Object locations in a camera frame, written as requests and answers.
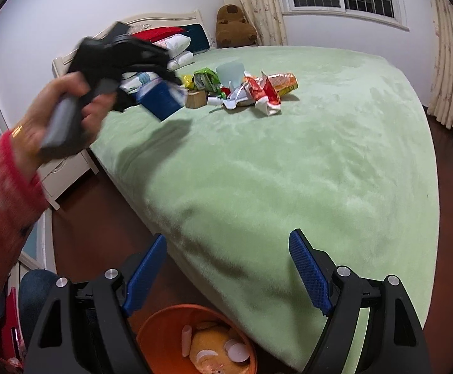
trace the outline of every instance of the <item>window frame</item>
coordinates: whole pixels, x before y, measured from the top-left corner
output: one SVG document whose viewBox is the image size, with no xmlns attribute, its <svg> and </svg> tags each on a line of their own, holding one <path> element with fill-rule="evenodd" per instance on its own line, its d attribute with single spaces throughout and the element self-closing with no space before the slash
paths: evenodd
<svg viewBox="0 0 453 374">
<path fill-rule="evenodd" d="M 385 15 L 374 14 L 360 10 L 347 10 L 344 0 L 339 0 L 340 7 L 296 7 L 294 0 L 280 0 L 282 5 L 282 15 L 337 15 L 350 18 L 358 18 L 367 21 L 378 22 L 390 25 L 395 28 L 409 31 L 407 16 L 404 7 L 404 0 L 391 0 L 393 4 L 394 18 Z"/>
</svg>

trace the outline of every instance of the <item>window sill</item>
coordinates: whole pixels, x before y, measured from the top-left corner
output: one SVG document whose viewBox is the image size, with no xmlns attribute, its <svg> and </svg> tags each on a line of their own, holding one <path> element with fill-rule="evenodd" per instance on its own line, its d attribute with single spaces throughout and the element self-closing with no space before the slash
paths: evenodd
<svg viewBox="0 0 453 374">
<path fill-rule="evenodd" d="M 388 17 L 384 17 L 381 15 L 365 13 L 362 11 L 354 11 L 354 10 L 338 11 L 338 10 L 320 10 L 320 9 L 301 10 L 301 9 L 298 9 L 298 10 L 293 10 L 293 11 L 282 12 L 283 17 L 288 17 L 288 16 L 292 16 L 292 15 L 332 15 L 332 16 L 338 16 L 338 17 L 356 18 L 356 19 L 360 19 L 360 20 L 364 20 L 364 21 L 371 21 L 371 22 L 376 22 L 376 23 L 383 24 L 383 25 L 388 25 L 390 27 L 401 29 L 402 31 L 410 32 L 410 29 L 407 26 L 400 24 L 394 18 L 388 18 Z"/>
</svg>

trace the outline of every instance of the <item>metal bolt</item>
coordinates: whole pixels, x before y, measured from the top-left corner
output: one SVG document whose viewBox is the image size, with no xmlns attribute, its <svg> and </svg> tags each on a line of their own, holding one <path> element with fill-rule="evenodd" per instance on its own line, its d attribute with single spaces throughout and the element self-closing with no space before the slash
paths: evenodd
<svg viewBox="0 0 453 374">
<path fill-rule="evenodd" d="M 351 270 L 348 267 L 340 266 L 337 268 L 337 274 L 341 277 L 349 277 L 351 275 Z"/>
<path fill-rule="evenodd" d="M 116 269 L 108 269 L 106 272 L 105 272 L 105 278 L 108 278 L 109 280 L 117 277 L 117 275 L 119 274 L 119 271 L 117 271 Z"/>
<path fill-rule="evenodd" d="M 68 280 L 65 277 L 60 277 L 57 280 L 57 287 L 59 287 L 59 288 L 65 287 L 67 285 L 67 283 L 68 283 Z"/>
<path fill-rule="evenodd" d="M 388 281 L 391 285 L 398 285 L 399 284 L 399 278 L 397 276 L 389 276 Z"/>
</svg>

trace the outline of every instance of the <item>orange bin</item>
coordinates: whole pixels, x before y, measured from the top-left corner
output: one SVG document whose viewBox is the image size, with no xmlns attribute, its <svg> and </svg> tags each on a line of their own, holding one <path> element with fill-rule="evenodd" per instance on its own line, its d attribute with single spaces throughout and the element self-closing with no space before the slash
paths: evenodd
<svg viewBox="0 0 453 374">
<path fill-rule="evenodd" d="M 247 345 L 250 367 L 247 374 L 256 374 L 257 358 L 252 343 L 225 316 L 212 309 L 193 304 L 174 305 L 153 314 L 138 331 L 137 343 L 153 374 L 197 374 L 199 371 L 188 357 L 181 356 L 181 330 L 189 324 L 204 321 L 223 322 L 237 331 Z"/>
</svg>

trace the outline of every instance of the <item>red pillow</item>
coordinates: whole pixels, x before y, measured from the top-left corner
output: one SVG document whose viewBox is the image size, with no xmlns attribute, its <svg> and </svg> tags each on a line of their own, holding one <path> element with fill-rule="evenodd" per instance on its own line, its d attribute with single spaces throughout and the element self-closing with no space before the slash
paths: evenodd
<svg viewBox="0 0 453 374">
<path fill-rule="evenodd" d="M 136 36 L 138 39 L 142 39 L 143 41 L 157 42 L 161 39 L 169 38 L 170 36 L 180 34 L 184 31 L 185 29 L 180 27 L 160 27 L 136 32 L 136 34 L 133 34 L 133 36 Z"/>
</svg>

